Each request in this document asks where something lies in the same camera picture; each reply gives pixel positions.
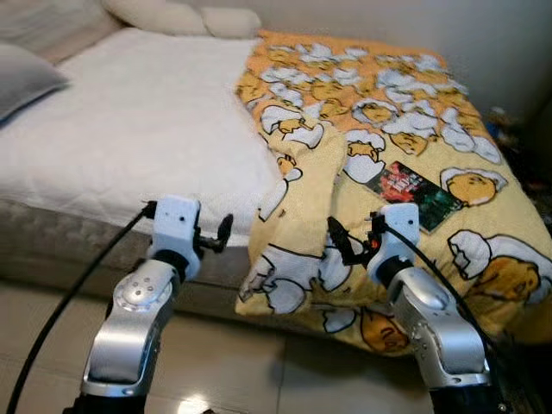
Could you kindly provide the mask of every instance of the white pillow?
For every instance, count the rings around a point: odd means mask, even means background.
[[[102,0],[124,22],[165,35],[208,35],[201,15],[188,4],[165,0]]]
[[[252,39],[260,28],[260,18],[250,9],[203,7],[204,25],[216,37]]]

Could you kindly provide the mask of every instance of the mattress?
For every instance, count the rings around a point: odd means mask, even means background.
[[[178,194],[201,202],[206,235],[233,213],[229,245],[246,246],[279,178],[233,93],[255,42],[125,28],[64,62],[71,86],[0,130],[0,198],[123,226]]]

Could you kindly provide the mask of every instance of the white wall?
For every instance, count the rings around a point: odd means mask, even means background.
[[[191,0],[249,7],[265,28],[427,47],[484,113],[528,117],[552,92],[552,0]]]

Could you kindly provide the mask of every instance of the cartoon print blanket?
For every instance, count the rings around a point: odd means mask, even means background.
[[[552,241],[443,59],[371,41],[260,35],[236,93],[283,178],[254,221],[236,311],[287,315],[373,352],[408,352],[383,287],[362,266],[344,266],[327,233],[333,216],[360,253],[366,217],[384,205],[370,185],[399,161],[458,202],[419,246],[482,327],[551,339],[543,315],[552,309]]]

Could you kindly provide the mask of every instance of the black cable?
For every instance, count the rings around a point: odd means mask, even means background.
[[[410,240],[408,240],[404,235],[399,233],[396,229],[390,227],[387,223],[383,223],[382,228],[383,228],[383,230],[388,231],[389,233],[391,233],[392,235],[397,237],[401,242],[403,242],[406,246],[408,246],[408,248],[410,248],[423,261],[423,263],[425,263],[430,268],[431,272],[433,272],[435,274],[435,276],[437,276],[437,278],[439,278],[441,283],[444,284],[444,286],[448,289],[448,291],[455,298],[457,305],[461,308],[461,311],[464,314],[464,317],[467,319],[468,322],[470,322],[472,324],[474,329],[477,331],[477,333],[482,338],[483,342],[486,344],[485,356],[486,356],[486,359],[487,359],[487,363],[489,364],[489,372],[491,374],[492,382],[497,384],[497,387],[496,387],[497,391],[498,391],[499,396],[501,397],[501,399],[503,399],[502,398],[502,393],[501,393],[500,387],[499,387],[499,376],[498,376],[498,372],[497,372],[498,371],[498,361],[495,360],[494,355],[491,355],[488,352],[487,347],[491,348],[494,351],[494,353],[497,356],[499,356],[500,358],[502,358],[503,360],[508,361],[511,364],[513,364],[514,366],[516,366],[516,368],[519,370],[519,372],[517,373],[518,375],[521,374],[522,372],[524,372],[524,369],[522,367],[520,367],[519,364],[515,360],[510,358],[508,355],[504,354],[499,349],[497,344],[492,340],[492,338],[486,332],[483,331],[483,329],[480,327],[479,323],[475,319],[474,314],[472,313],[472,311],[469,309],[466,302],[464,301],[464,298],[462,296],[460,296],[460,294],[456,291],[456,289],[444,277],[444,275],[437,268],[437,266],[435,266],[435,263],[433,263],[425,254],[423,254],[423,252],[419,248],[417,248],[417,246],[414,243],[412,243]],[[526,384],[523,379],[521,379],[519,377],[517,377],[517,379],[522,383],[522,385],[524,386],[524,389],[526,391],[532,390],[533,387],[531,385]],[[527,393],[526,395],[528,397],[527,399],[528,399],[533,411],[535,413],[538,413],[539,411],[541,411],[540,408],[539,408],[540,405],[533,399],[533,396],[530,395],[530,392]]]
[[[77,294],[78,290],[88,279],[88,277],[92,274],[92,272],[96,270],[96,267],[100,264],[100,262],[104,259],[104,257],[136,225],[136,223],[138,223],[140,219],[142,219],[144,216],[153,218],[156,204],[157,203],[154,201],[147,202],[146,207],[144,207],[140,211],[140,213],[138,213],[136,217],[129,222],[129,224],[127,224],[123,229],[121,229],[115,235],[115,237],[111,239],[108,245],[105,248],[103,248],[103,250],[96,256],[96,259],[94,259],[94,261],[86,268],[86,270],[82,273],[82,275],[71,286],[71,289],[69,290],[69,292],[66,293],[66,295],[58,303],[52,315],[50,315],[50,317],[42,327],[40,334],[36,337],[33,347],[28,353],[27,359],[23,364],[23,368],[19,373],[19,377],[17,377],[17,382],[16,382],[16,385],[14,386],[14,390],[11,393],[11,398],[9,399],[8,410],[6,411],[6,414],[16,414],[17,403],[19,402],[19,398],[21,397],[21,393],[23,391],[23,387],[25,386],[25,381],[27,380],[28,373],[30,372],[31,367],[33,366],[33,363],[35,362],[35,359],[41,350],[42,344],[46,340],[48,334],[50,333],[50,330],[52,330],[53,326],[57,322],[63,310],[67,307],[71,299]]]

